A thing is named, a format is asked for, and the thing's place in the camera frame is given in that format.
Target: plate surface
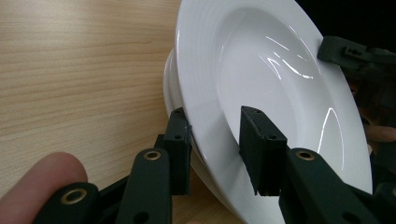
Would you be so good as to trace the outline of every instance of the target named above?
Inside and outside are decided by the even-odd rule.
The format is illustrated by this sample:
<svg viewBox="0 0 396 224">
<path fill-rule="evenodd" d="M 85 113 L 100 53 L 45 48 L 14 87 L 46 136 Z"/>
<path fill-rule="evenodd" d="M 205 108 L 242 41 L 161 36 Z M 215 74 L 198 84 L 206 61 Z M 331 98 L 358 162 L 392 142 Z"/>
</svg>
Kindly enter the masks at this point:
<svg viewBox="0 0 396 224">
<path fill-rule="evenodd" d="M 248 223 L 283 218 L 277 197 L 254 195 L 238 154 L 241 105 L 264 111 L 290 147 L 317 151 L 345 182 L 371 192 L 359 114 L 339 67 L 317 61 L 321 40 L 292 0 L 180 6 L 172 63 L 178 83 L 166 84 L 165 98 L 182 101 L 219 197 Z"/>
</svg>

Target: metal grommet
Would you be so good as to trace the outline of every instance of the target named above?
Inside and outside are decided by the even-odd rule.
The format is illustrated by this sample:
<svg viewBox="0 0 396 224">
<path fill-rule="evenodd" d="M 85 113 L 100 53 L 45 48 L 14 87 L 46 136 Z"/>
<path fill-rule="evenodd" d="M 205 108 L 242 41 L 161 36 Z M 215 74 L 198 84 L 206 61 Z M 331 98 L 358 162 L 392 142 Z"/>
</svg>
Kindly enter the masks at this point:
<svg viewBox="0 0 396 224">
<path fill-rule="evenodd" d="M 66 192 L 61 198 L 61 203 L 63 204 L 73 204 L 78 203 L 85 198 L 87 195 L 87 190 L 85 189 L 72 189 Z"/>
<path fill-rule="evenodd" d="M 306 150 L 299 150 L 296 152 L 298 158 L 305 161 L 312 161 L 315 159 L 315 155 Z"/>
<path fill-rule="evenodd" d="M 158 160 L 160 157 L 161 157 L 161 152 L 159 151 L 150 151 L 143 156 L 143 158 L 145 158 L 148 161 L 155 161 Z"/>
</svg>

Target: wooden table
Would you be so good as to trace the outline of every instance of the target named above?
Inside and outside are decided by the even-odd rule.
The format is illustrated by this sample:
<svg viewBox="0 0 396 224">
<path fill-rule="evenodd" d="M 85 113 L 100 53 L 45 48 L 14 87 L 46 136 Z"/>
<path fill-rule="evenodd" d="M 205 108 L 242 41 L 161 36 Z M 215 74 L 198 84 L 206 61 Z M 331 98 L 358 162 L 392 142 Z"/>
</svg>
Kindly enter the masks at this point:
<svg viewBox="0 0 396 224">
<path fill-rule="evenodd" d="M 40 158 L 79 158 L 100 189 L 163 133 L 180 0 L 0 2 L 0 196 Z M 192 172 L 174 223 L 239 223 Z"/>
</svg>

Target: table surface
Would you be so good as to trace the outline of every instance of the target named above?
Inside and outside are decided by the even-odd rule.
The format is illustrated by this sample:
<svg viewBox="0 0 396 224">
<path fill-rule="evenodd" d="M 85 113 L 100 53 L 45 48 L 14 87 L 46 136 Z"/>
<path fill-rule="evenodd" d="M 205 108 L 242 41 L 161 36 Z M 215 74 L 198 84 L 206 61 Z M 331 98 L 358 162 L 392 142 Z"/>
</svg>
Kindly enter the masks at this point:
<svg viewBox="0 0 396 224">
<path fill-rule="evenodd" d="M 163 133 L 163 69 L 180 0 L 0 2 L 0 196 L 65 151 L 102 189 Z M 239 223 L 191 172 L 174 223 Z"/>
</svg>

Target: human finger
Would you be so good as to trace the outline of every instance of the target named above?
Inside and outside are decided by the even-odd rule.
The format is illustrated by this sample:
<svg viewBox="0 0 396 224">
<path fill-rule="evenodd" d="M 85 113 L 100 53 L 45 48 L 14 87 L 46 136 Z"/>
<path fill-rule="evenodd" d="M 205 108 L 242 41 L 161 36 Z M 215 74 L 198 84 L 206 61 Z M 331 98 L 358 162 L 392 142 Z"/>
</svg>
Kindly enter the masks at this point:
<svg viewBox="0 0 396 224">
<path fill-rule="evenodd" d="M 386 126 L 364 125 L 366 138 L 375 142 L 396 141 L 396 129 Z"/>
<path fill-rule="evenodd" d="M 0 199 L 0 223 L 32 223 L 56 190 L 87 179 L 87 173 L 76 157 L 64 152 L 49 154 Z"/>
</svg>

